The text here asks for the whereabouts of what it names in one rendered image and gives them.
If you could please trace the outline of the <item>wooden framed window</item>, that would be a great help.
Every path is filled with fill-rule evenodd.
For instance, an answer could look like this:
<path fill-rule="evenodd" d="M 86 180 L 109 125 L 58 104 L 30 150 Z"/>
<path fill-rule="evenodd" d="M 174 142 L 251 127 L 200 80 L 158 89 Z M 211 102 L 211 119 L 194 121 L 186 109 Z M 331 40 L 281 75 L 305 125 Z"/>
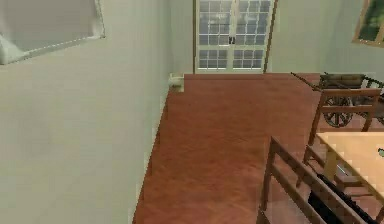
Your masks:
<path fill-rule="evenodd" d="M 364 0 L 353 43 L 384 48 L 384 0 Z"/>

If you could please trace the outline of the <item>wooden wheeled cart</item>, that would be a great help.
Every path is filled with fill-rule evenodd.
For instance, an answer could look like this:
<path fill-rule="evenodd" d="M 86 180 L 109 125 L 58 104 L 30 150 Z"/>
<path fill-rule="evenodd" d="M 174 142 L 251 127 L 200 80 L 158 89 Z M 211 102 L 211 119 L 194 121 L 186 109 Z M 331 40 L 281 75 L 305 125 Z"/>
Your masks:
<path fill-rule="evenodd" d="M 325 89 L 363 89 L 377 88 L 384 89 L 384 82 L 373 79 L 365 74 L 331 74 L 324 72 L 320 76 L 317 84 L 309 82 L 304 77 L 292 73 L 294 77 L 306 83 L 313 91 L 322 91 Z M 370 96 L 329 96 L 325 99 L 328 106 L 358 106 L 367 105 L 373 99 Z M 323 117 L 328 125 L 334 128 L 347 126 L 352 120 L 354 112 L 329 112 L 324 113 Z M 373 117 L 384 126 L 384 92 L 382 91 L 378 98 L 378 105 Z"/>

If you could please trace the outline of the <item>light wooden table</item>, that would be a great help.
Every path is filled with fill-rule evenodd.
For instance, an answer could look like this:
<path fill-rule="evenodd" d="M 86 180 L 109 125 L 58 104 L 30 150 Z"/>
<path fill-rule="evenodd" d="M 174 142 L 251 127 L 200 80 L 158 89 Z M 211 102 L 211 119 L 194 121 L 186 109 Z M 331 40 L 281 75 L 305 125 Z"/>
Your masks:
<path fill-rule="evenodd" d="M 316 137 L 326 146 L 323 175 L 334 179 L 342 163 L 384 206 L 384 132 L 323 132 Z"/>

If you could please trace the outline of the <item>white glazed double door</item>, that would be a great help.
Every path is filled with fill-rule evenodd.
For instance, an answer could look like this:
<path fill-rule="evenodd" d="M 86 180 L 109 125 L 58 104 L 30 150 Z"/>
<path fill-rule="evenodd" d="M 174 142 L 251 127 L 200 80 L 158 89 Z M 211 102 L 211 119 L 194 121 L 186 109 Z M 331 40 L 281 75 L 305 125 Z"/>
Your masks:
<path fill-rule="evenodd" d="M 193 72 L 267 70 L 279 0 L 193 0 Z M 235 44 L 229 44 L 235 37 Z"/>

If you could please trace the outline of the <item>white framed wall picture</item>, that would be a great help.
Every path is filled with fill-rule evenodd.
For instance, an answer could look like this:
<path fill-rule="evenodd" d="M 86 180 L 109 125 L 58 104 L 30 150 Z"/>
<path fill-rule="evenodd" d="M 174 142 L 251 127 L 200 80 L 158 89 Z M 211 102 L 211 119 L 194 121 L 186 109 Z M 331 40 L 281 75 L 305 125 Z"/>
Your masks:
<path fill-rule="evenodd" d="M 0 0 L 0 65 L 104 37 L 100 0 Z"/>

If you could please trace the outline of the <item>small white floor object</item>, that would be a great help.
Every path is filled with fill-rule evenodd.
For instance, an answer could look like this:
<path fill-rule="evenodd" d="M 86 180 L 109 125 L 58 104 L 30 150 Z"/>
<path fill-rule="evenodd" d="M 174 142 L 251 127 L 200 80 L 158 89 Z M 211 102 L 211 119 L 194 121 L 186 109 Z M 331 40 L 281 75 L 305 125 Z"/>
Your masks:
<path fill-rule="evenodd" d="M 184 85 L 184 75 L 181 73 L 170 73 L 168 83 L 174 88 L 182 87 Z"/>

